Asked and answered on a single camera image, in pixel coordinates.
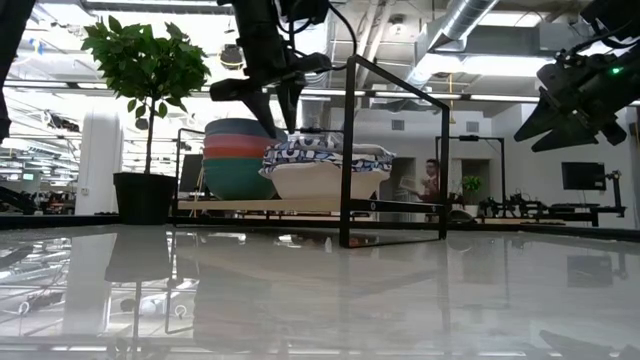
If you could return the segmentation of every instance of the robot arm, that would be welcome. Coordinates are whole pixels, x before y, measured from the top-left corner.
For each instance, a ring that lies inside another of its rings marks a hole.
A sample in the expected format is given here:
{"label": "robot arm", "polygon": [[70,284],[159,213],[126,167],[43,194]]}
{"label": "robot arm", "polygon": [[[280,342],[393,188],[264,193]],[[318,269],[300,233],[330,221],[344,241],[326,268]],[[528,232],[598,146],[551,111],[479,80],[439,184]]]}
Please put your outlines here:
{"label": "robot arm", "polygon": [[9,137],[9,113],[2,87],[27,26],[35,0],[0,0],[0,144]]}
{"label": "robot arm", "polygon": [[[211,99],[242,101],[267,133],[275,138],[270,95],[262,91],[264,86],[274,84],[287,130],[293,133],[298,99],[306,85],[304,74],[336,70],[324,54],[306,55],[295,50],[293,22],[307,19],[304,29],[309,24],[324,22],[329,9],[338,13],[337,10],[329,0],[281,0],[277,7],[272,0],[223,0],[219,3],[233,6],[240,34],[237,44],[244,53],[244,73],[248,79],[226,79],[212,84],[209,90]],[[290,24],[289,41],[285,41],[278,32],[278,12]],[[355,42],[353,29],[347,27]]]}
{"label": "robot arm", "polygon": [[[538,152],[597,144],[595,136],[599,132],[612,145],[626,139],[615,113],[640,98],[638,11],[637,0],[595,0],[587,6],[581,15],[597,36],[559,53],[555,64],[538,71],[545,87],[540,88],[540,102],[516,133],[516,141],[547,133],[532,147]],[[620,42],[629,38],[633,40]],[[629,50],[620,57],[579,54],[598,41]]]}

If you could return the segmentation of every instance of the potted plant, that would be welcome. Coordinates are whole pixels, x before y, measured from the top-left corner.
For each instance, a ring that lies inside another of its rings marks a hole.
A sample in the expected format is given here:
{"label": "potted plant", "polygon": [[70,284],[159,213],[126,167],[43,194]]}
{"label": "potted plant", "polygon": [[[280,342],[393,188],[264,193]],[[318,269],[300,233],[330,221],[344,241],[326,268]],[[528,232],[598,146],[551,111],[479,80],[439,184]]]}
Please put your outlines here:
{"label": "potted plant", "polygon": [[462,189],[465,193],[465,199],[472,199],[470,204],[465,202],[464,209],[471,216],[478,216],[478,202],[476,194],[482,186],[482,180],[477,176],[465,176],[462,178]]}
{"label": "potted plant", "polygon": [[91,49],[116,98],[131,99],[127,109],[135,110],[136,120],[149,119],[144,173],[113,176],[120,217],[125,224],[164,224],[176,179],[151,174],[154,121],[167,115],[167,105],[187,111],[182,99],[200,90],[210,73],[206,55],[174,24],[165,23],[169,38],[156,38],[151,25],[123,27],[112,16],[108,22],[109,28],[101,22],[85,27],[82,49]]}

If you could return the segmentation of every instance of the small plant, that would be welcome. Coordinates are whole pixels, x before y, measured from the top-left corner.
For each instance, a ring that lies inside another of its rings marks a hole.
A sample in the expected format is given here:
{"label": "small plant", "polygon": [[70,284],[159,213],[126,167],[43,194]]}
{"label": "small plant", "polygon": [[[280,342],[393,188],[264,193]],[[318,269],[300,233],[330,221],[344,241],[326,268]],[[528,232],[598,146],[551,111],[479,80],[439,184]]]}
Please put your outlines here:
{"label": "small plant", "polygon": [[462,189],[466,191],[470,197],[475,197],[475,194],[480,191],[482,186],[482,180],[477,176],[465,176],[462,178]]}
{"label": "small plant", "polygon": [[170,38],[155,38],[151,25],[122,27],[109,16],[109,28],[101,22],[85,27],[88,37],[82,45],[101,63],[98,69],[116,98],[132,99],[127,109],[135,110],[136,120],[149,114],[145,174],[151,172],[155,117],[167,115],[167,104],[187,112],[182,99],[200,90],[210,74],[204,51],[192,45],[176,25],[165,25]]}

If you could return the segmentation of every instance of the person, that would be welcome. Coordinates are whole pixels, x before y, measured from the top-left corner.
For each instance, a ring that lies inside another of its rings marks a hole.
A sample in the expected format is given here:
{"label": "person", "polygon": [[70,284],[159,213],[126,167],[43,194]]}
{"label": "person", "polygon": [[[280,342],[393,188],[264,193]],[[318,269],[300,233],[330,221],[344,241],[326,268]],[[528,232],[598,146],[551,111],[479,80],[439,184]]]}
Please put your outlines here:
{"label": "person", "polygon": [[417,194],[418,198],[426,203],[435,203],[440,199],[440,162],[429,159],[426,163],[426,174],[420,183],[424,186],[424,192]]}

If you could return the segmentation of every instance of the black pot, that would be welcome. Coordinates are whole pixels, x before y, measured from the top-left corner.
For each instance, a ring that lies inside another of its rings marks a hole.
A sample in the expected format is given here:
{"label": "black pot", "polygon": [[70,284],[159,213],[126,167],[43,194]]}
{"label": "black pot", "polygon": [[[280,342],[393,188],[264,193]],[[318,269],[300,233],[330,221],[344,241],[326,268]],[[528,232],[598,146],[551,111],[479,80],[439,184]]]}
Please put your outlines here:
{"label": "black pot", "polygon": [[164,175],[117,173],[113,184],[120,219],[128,225],[163,225],[175,189],[175,178]]}

